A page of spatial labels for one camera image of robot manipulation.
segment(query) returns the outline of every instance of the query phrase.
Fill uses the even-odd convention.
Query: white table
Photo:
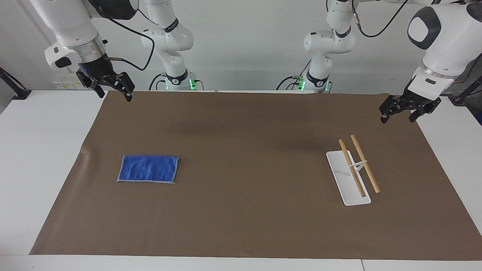
[[[0,115],[0,270],[482,270],[482,261],[28,256],[101,104],[89,91],[34,91]],[[482,232],[482,127],[447,99],[418,123]]]

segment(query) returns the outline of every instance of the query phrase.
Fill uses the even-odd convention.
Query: black stand
[[[469,96],[474,90],[482,85],[482,76],[480,76],[472,85],[470,85],[464,92],[462,92],[459,96],[449,96],[450,101],[455,106],[464,106],[464,101],[467,96]]]
[[[15,92],[15,96],[13,96],[12,100],[25,100],[27,99],[28,95],[32,92],[30,89],[21,89],[15,84],[14,81],[5,73],[5,71],[0,68],[0,78],[7,83],[11,89]]]

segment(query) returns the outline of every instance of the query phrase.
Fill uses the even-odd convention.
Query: blue towel
[[[173,156],[124,156],[117,181],[174,183],[178,164]]]

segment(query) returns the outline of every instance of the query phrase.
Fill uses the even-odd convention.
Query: white wall
[[[194,34],[194,47],[183,52],[189,69],[207,89],[274,89],[281,79],[298,74],[309,60],[304,36],[329,30],[323,0],[173,0],[174,10]],[[399,5],[362,3],[358,8],[365,32],[378,32]],[[146,10],[141,0],[141,9]],[[357,45],[353,52],[333,55],[333,92],[401,93],[423,51],[406,35],[408,22],[420,6],[407,5],[381,36],[361,36],[353,24]],[[93,19],[109,56],[120,56],[143,65],[149,50],[135,34],[102,19]],[[151,27],[140,14],[126,25]],[[40,21],[29,0],[0,1],[0,66],[32,89],[52,89],[52,72],[43,51],[53,43],[51,31]],[[145,90],[155,74],[163,71],[153,58],[148,70],[137,71],[116,62],[117,72],[127,71],[137,90]]]
[[[2,80],[0,80],[0,114],[7,107],[10,99],[13,96],[13,91]]]

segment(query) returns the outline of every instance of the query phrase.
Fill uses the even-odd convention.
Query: white stand
[[[360,191],[358,190],[357,184],[353,179],[353,175],[351,174],[350,167],[347,164],[343,151],[329,151],[326,153],[326,157],[328,158],[328,163],[330,163],[330,167],[332,169],[333,176],[335,177],[336,185],[340,191],[343,203],[346,206],[369,204],[372,202],[372,199],[368,195],[365,184],[363,183],[362,177],[359,173],[359,171],[363,168],[363,162],[366,161],[355,163],[350,151],[348,151],[348,154],[350,156],[351,164],[354,166],[358,179],[363,187],[363,191],[365,191],[366,197],[362,197],[360,195]]]

